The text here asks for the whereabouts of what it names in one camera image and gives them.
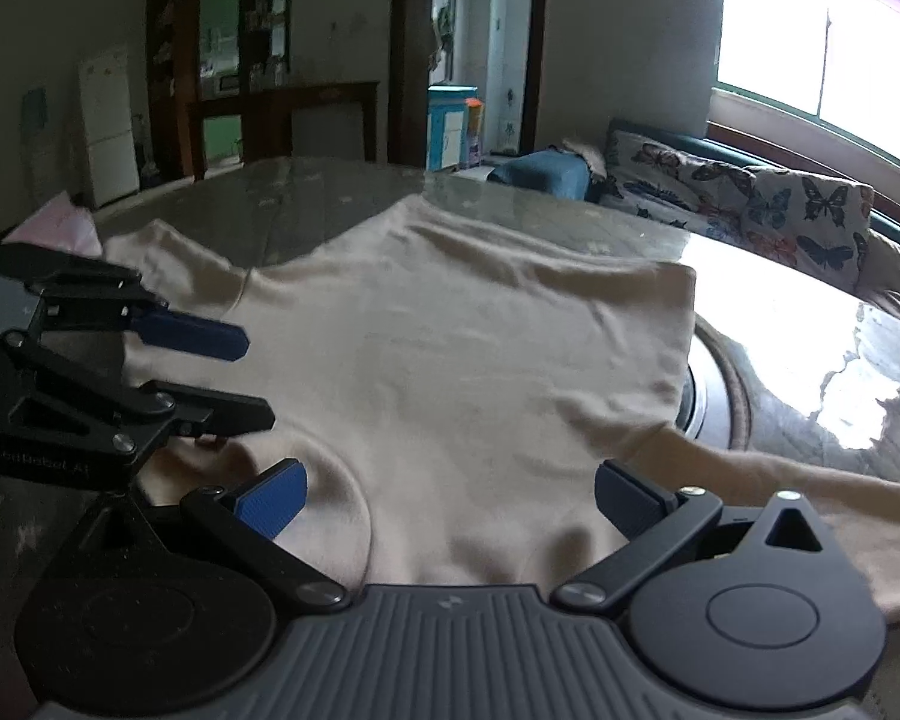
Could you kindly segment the cream beige sweater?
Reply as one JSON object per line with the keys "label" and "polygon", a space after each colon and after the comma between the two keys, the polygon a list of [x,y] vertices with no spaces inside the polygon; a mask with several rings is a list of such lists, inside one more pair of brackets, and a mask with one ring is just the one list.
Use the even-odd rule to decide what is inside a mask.
{"label": "cream beige sweater", "polygon": [[235,323],[221,362],[125,344],[125,374],[255,395],[269,431],[208,450],[176,439],[142,468],[155,504],[297,458],[310,481],[288,550],[363,583],[554,587],[614,550],[593,505],[617,458],[665,488],[731,505],[811,500],[900,621],[900,484],[674,426],[694,330],[694,273],[576,254],[408,197],[312,254],[242,270],[163,221],[110,262],[176,309]]}

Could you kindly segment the dark wooden desk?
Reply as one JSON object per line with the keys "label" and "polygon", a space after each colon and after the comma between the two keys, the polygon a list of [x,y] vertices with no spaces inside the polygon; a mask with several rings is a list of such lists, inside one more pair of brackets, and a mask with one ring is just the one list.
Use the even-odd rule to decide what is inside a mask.
{"label": "dark wooden desk", "polygon": [[203,128],[209,119],[238,117],[244,135],[244,158],[255,163],[294,154],[295,112],[338,104],[361,110],[362,159],[373,163],[379,151],[379,82],[322,83],[261,89],[188,104],[191,175],[199,182],[208,171]]}

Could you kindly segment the white refrigerator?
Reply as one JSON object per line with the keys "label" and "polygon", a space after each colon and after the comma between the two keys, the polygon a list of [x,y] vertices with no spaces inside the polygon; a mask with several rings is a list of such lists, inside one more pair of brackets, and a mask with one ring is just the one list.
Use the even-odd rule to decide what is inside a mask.
{"label": "white refrigerator", "polygon": [[95,206],[139,190],[128,49],[112,47],[84,60],[77,71],[89,193]]}

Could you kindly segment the beige plain cushion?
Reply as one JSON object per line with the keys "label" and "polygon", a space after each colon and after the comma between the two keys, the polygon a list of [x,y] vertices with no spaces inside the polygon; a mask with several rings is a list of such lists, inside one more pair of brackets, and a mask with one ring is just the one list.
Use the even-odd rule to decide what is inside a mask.
{"label": "beige plain cushion", "polygon": [[855,294],[900,320],[900,245],[870,232]]}

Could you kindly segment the butterfly print cushion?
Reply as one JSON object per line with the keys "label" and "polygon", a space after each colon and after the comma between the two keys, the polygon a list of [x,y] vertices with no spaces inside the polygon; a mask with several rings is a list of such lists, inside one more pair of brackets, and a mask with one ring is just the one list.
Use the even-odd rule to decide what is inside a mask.
{"label": "butterfly print cushion", "polygon": [[846,293],[862,274],[873,188],[785,167],[737,166],[616,127],[603,206],[735,245]]}

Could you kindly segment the blue small cabinet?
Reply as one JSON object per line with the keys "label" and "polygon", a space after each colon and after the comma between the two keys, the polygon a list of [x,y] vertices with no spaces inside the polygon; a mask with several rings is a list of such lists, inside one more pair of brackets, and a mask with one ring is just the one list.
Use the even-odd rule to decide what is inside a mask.
{"label": "blue small cabinet", "polygon": [[425,167],[429,171],[455,171],[466,166],[470,153],[470,114],[481,105],[475,86],[430,85],[427,88]]}

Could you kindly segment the blue folded blanket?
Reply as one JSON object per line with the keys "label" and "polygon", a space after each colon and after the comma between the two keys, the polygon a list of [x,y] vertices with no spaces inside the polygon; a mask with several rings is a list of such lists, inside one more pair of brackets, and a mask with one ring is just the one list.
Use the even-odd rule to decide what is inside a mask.
{"label": "blue folded blanket", "polygon": [[494,167],[487,182],[548,193],[562,200],[585,200],[590,169],[582,156],[564,149],[542,149]]}

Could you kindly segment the teal window bench sofa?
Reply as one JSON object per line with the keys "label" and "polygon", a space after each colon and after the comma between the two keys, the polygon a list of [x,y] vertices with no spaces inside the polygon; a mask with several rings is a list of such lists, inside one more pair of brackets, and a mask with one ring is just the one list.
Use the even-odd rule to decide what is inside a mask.
{"label": "teal window bench sofa", "polygon": [[[798,169],[798,171],[814,172],[823,176],[842,177],[845,174],[832,169],[820,161],[795,153],[781,145],[770,143],[763,138],[754,137],[740,130],[724,125],[709,124],[704,137],[693,137],[686,133],[670,132],[650,125],[634,124],[624,119],[611,119],[606,130],[606,140],[616,132],[631,132],[644,135],[656,142],[664,143],[679,151],[738,164],[738,166],[774,166]],[[900,203],[891,200],[884,193],[875,192],[875,211],[878,213],[878,229],[886,236],[894,232],[894,239],[900,236]]]}

